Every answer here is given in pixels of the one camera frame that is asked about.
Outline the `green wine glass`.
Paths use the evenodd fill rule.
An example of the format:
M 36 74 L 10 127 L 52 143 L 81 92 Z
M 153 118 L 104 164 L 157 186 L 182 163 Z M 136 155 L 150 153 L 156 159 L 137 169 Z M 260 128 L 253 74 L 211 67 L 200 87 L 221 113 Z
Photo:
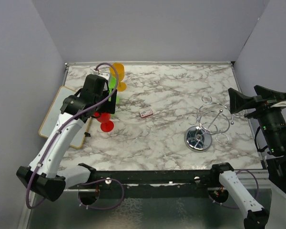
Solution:
M 116 84 L 116 78 L 111 76 L 109 80 L 109 88 L 113 89 L 115 87 L 115 84 Z
M 116 105 L 120 103 L 120 97 L 118 95 L 118 91 L 116 90 L 115 93 L 109 98 L 109 113 L 115 114 Z

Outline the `orange plastic wine glass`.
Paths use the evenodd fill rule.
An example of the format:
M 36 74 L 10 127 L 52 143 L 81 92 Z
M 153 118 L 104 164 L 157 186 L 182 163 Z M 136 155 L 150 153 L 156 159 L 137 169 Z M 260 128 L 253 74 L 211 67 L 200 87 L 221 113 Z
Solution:
M 118 82 L 118 86 L 117 86 L 117 91 L 119 91 L 119 92 L 125 91 L 127 88 L 127 85 L 126 85 L 126 83 L 122 82 L 122 80 L 124 79 L 124 76 L 125 76 L 124 65 L 122 65 L 121 63 L 114 63 L 113 66 L 115 67 L 115 69 L 118 73 L 119 82 Z M 112 80 L 113 80 L 113 78 L 116 78 L 115 71 L 113 70 L 112 67 L 110 67 L 109 69 L 110 69 L 110 73 L 112 75 Z

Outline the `red plastic wine glass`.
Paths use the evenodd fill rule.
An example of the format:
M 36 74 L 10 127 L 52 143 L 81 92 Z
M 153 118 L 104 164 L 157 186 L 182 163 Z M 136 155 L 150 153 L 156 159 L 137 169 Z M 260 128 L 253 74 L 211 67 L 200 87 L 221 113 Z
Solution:
M 94 117 L 101 123 L 100 128 L 103 132 L 110 132 L 114 128 L 114 123 L 110 120 L 111 115 L 109 113 L 95 112 Z

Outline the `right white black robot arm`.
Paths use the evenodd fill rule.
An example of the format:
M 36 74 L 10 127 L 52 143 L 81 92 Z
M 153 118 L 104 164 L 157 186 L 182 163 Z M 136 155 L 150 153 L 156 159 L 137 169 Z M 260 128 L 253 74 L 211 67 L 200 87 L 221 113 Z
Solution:
M 212 165 L 209 180 L 213 186 L 223 186 L 233 198 L 244 218 L 246 229 L 286 229 L 286 93 L 254 86 L 256 96 L 246 96 L 229 88 L 230 113 L 254 111 L 245 117 L 256 119 L 265 138 L 271 159 L 267 170 L 271 184 L 270 210 L 266 210 L 239 181 L 229 163 Z

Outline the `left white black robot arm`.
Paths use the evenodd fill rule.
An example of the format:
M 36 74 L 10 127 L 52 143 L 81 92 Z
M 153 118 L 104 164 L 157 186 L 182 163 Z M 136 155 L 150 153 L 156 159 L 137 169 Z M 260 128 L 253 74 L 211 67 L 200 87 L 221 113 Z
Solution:
M 109 89 L 108 80 L 102 76 L 89 74 L 83 87 L 64 99 L 58 120 L 46 143 L 27 167 L 20 166 L 16 176 L 26 187 L 27 192 L 50 201 L 56 201 L 64 189 L 83 185 L 94 186 L 95 169 L 84 164 L 59 171 L 61 160 L 72 140 L 88 119 L 95 114 L 113 114 L 117 92 Z

